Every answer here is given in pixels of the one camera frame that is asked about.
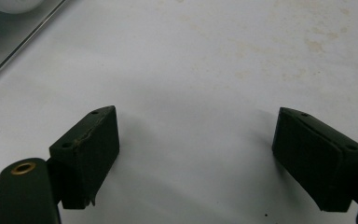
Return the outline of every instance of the white object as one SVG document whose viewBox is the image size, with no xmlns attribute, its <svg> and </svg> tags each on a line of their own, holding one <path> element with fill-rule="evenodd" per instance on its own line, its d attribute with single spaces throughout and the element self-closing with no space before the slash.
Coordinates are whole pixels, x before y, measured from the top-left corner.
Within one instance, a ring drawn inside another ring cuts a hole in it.
<svg viewBox="0 0 358 224">
<path fill-rule="evenodd" d="M 358 1 L 67 2 L 0 71 L 0 172 L 117 106 L 97 205 L 62 223 L 355 223 L 270 147 L 282 105 L 358 141 Z"/>
<path fill-rule="evenodd" d="M 19 14 L 38 7 L 44 0 L 0 0 L 0 11 Z"/>
</svg>

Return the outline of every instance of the white surface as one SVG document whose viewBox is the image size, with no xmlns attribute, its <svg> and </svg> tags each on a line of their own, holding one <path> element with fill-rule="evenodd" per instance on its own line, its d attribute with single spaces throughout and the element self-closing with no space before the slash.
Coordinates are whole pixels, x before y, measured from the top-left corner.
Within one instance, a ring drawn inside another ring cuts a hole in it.
<svg viewBox="0 0 358 224">
<path fill-rule="evenodd" d="M 63 223 L 354 223 L 270 147 L 280 106 L 358 141 L 358 2 L 73 1 L 0 73 L 0 171 L 105 105 L 120 155 Z"/>
</svg>

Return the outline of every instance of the screw hole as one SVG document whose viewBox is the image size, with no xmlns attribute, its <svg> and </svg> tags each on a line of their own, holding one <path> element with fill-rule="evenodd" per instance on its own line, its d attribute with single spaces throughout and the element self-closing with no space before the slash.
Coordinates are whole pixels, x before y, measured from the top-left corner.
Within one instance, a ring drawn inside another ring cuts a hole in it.
<svg viewBox="0 0 358 224">
<path fill-rule="evenodd" d="M 70 147 L 72 145 L 72 143 L 64 143 L 62 144 L 62 147 Z"/>
<path fill-rule="evenodd" d="M 35 167 L 36 164 L 34 162 L 26 162 L 16 166 L 13 170 L 11 170 L 11 173 L 13 175 L 25 175 L 32 171 Z"/>
<path fill-rule="evenodd" d="M 354 146 L 347 146 L 347 148 L 350 150 L 357 150 L 357 147 L 354 147 Z"/>
</svg>

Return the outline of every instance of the stain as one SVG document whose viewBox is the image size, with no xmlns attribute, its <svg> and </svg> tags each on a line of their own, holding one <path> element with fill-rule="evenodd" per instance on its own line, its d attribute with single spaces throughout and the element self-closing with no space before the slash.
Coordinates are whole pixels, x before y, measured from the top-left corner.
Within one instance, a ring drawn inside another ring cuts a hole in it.
<svg viewBox="0 0 358 224">
<path fill-rule="evenodd" d="M 345 16 L 350 16 L 350 11 L 347 10 L 346 8 L 340 8 L 339 10 L 340 10 L 340 11 L 342 12 L 342 14 L 344 14 Z"/>
<path fill-rule="evenodd" d="M 182 16 L 180 16 L 180 20 L 181 21 L 190 21 L 190 17 L 187 15 L 182 15 Z"/>
<path fill-rule="evenodd" d="M 236 47 L 237 47 L 237 57 L 243 57 L 245 55 L 245 52 L 249 49 L 253 52 L 257 52 L 257 53 L 271 53 L 274 52 L 274 49 L 272 48 L 260 48 L 257 45 L 253 45 L 253 44 L 249 44 L 249 43 L 245 43 L 244 41 L 241 40 L 236 40 L 236 39 L 232 39 L 229 38 L 228 41 L 234 42 Z"/>
<path fill-rule="evenodd" d="M 237 56 L 238 59 L 242 59 L 243 57 L 245 57 L 243 52 L 237 52 L 235 55 Z"/>
<path fill-rule="evenodd" d="M 286 74 L 286 73 L 283 73 L 283 74 L 282 74 L 282 79 L 283 79 L 283 81 L 286 81 L 286 80 L 287 80 L 287 74 Z"/>
<path fill-rule="evenodd" d="M 304 42 L 307 44 L 311 52 L 321 53 L 324 52 L 323 44 L 318 41 L 311 41 L 305 38 Z"/>
<path fill-rule="evenodd" d="M 200 70 L 200 67 L 199 67 L 199 65 L 198 65 L 197 63 L 194 63 L 194 64 L 191 66 L 191 70 L 198 72 L 198 71 Z"/>
<path fill-rule="evenodd" d="M 337 33 L 328 33 L 327 34 L 327 37 L 330 39 L 330 40 L 334 40 L 334 39 L 337 39 L 339 37 L 339 35 Z"/>
<path fill-rule="evenodd" d="M 302 77 L 302 76 L 304 76 L 304 75 L 306 75 L 306 74 L 307 74 L 307 70 L 301 68 L 301 69 L 299 70 L 299 74 L 298 74 L 297 77 Z"/>
<path fill-rule="evenodd" d="M 340 30 L 339 30 L 342 34 L 345 34 L 348 32 L 348 27 L 342 27 Z"/>
<path fill-rule="evenodd" d="M 318 27 L 312 27 L 312 32 L 316 35 L 325 35 L 325 31 L 319 29 Z"/>
<path fill-rule="evenodd" d="M 274 7 L 278 7 L 280 4 L 281 4 L 281 1 L 280 1 L 280 0 L 276 0 L 275 3 L 274 3 Z"/>
<path fill-rule="evenodd" d="M 199 26 L 195 23 L 190 23 L 190 28 L 194 31 L 198 31 L 200 29 Z"/>
<path fill-rule="evenodd" d="M 236 72 L 235 77 L 237 79 L 244 79 L 248 75 L 247 71 Z"/>
<path fill-rule="evenodd" d="M 285 0 L 284 3 L 293 7 L 302 7 L 307 9 L 320 9 L 323 5 L 318 1 L 309 0 Z"/>
</svg>

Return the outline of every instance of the dark green part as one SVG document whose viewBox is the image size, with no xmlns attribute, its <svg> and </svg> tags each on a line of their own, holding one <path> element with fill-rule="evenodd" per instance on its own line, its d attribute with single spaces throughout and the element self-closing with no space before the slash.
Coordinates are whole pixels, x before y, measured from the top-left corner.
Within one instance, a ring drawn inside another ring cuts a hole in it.
<svg viewBox="0 0 358 224">
<path fill-rule="evenodd" d="M 309 114 L 281 108 L 272 150 L 321 210 L 348 211 L 358 176 L 358 143 Z"/>
<path fill-rule="evenodd" d="M 42 159 L 17 161 L 0 174 L 2 223 L 61 223 L 48 178 L 48 167 Z"/>
<path fill-rule="evenodd" d="M 50 148 L 60 167 L 62 206 L 84 209 L 92 202 L 119 152 L 114 106 L 94 110 Z"/>
</svg>

